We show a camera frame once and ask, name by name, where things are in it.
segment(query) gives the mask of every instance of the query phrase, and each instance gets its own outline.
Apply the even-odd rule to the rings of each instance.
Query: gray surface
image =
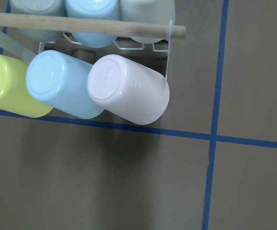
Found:
[[[217,144],[209,229],[277,229],[277,149]]]
[[[230,1],[218,133],[277,141],[277,1]]]
[[[208,145],[0,116],[0,230],[199,229]]]

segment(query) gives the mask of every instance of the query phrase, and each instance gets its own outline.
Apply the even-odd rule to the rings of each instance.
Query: plastic cup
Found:
[[[28,62],[0,55],[0,109],[28,116],[44,116],[52,110],[35,100],[25,85]]]
[[[99,106],[138,125],[157,120],[169,101],[169,86],[163,75],[115,54],[94,64],[88,91]]]
[[[91,67],[58,51],[44,51],[28,67],[28,91],[35,99],[68,114],[83,119],[96,117],[104,109],[91,100],[86,88]]]
[[[175,23],[174,0],[120,0],[122,20],[126,22],[156,23],[169,25]],[[132,37],[140,43],[155,43],[157,38]]]
[[[120,20],[118,0],[66,0],[67,17],[101,20]],[[74,38],[85,46],[102,48],[110,45],[117,36],[92,33],[72,33]]]
[[[66,17],[64,0],[10,0],[10,4],[12,13]],[[55,41],[63,36],[62,31],[24,28],[19,30],[25,36],[37,42]]]

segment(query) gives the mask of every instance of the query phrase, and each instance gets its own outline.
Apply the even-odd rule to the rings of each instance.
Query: yellow-green cup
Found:
[[[40,117],[53,108],[28,92],[25,74],[29,63],[0,55],[0,109],[28,117]]]

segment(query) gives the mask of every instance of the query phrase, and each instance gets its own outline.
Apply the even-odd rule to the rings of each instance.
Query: wooden handle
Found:
[[[169,26],[162,24],[39,16],[15,13],[0,13],[0,26],[55,30],[64,32],[111,34],[119,37],[152,37],[160,39],[167,39],[169,31]],[[185,39],[185,34],[185,26],[171,26],[172,39]]]

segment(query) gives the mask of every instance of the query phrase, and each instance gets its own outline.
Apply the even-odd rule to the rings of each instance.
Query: drying rack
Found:
[[[172,22],[162,25],[14,13],[0,13],[0,26],[64,31],[61,39],[40,43],[38,53],[53,49],[91,64],[104,55],[117,54],[160,72],[166,79],[170,41],[184,39],[186,34],[185,26],[172,25]],[[116,35],[117,39],[104,48],[89,48],[75,41],[72,32],[111,34]],[[141,44],[130,39],[133,36],[158,38],[161,41]],[[1,31],[0,47],[26,61],[31,61],[37,55]]]

